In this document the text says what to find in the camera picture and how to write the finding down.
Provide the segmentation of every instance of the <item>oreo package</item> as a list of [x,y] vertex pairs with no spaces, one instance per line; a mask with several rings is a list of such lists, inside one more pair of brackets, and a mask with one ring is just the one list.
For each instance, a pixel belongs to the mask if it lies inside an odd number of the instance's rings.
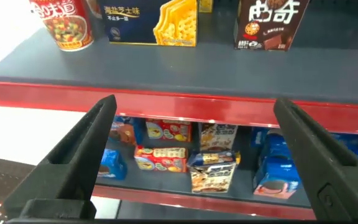
[[254,177],[254,195],[288,199],[300,184],[293,161],[267,157]]
[[131,145],[141,144],[143,140],[143,132],[140,128],[141,122],[141,118],[115,116],[111,124],[109,140]]
[[100,162],[98,177],[110,177],[124,180],[127,175],[127,165],[117,150],[105,149]]

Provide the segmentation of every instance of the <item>cookie package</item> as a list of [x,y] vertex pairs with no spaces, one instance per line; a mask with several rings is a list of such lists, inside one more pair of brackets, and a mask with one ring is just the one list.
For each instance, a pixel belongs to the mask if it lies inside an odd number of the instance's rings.
[[124,180],[127,174],[127,165],[117,150],[105,149],[100,162],[98,177],[109,177]]
[[288,199],[301,183],[293,161],[268,157],[253,180],[254,195]]
[[141,118],[115,116],[109,132],[112,142],[124,142],[131,145],[141,144],[143,132],[140,128]]
[[192,154],[188,161],[193,193],[224,193],[230,188],[236,169],[233,152]]
[[135,148],[135,161],[142,170],[186,172],[188,151],[183,147]]
[[191,122],[166,119],[146,119],[147,134],[150,139],[191,141]]
[[234,48],[287,51],[309,0],[240,0]]
[[200,151],[229,151],[237,134],[237,126],[231,124],[199,123]]
[[197,0],[99,0],[110,43],[195,47]]

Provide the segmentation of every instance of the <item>food image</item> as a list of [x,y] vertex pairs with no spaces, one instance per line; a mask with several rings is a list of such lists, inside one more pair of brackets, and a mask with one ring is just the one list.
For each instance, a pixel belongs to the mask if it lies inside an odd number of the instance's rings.
[[280,9],[288,0],[266,0],[269,9]]
[[92,14],[96,18],[101,19],[102,14],[100,13],[100,7],[97,0],[86,0],[86,2],[88,3],[88,6],[91,9]]
[[213,0],[200,0],[199,12],[212,12]]
[[196,45],[197,1],[172,0],[160,8],[160,19],[154,27],[159,45]]
[[146,119],[147,134],[150,139],[171,139],[191,141],[191,123],[188,121],[171,121]]
[[246,34],[255,35],[258,33],[260,27],[257,22],[250,22],[246,25]]
[[144,148],[137,146],[135,160],[142,170],[186,172],[187,150],[181,147]]
[[237,133],[230,124],[199,124],[201,151],[229,151]]
[[86,22],[81,17],[68,16],[44,20],[48,31],[57,42],[76,42],[85,37]]

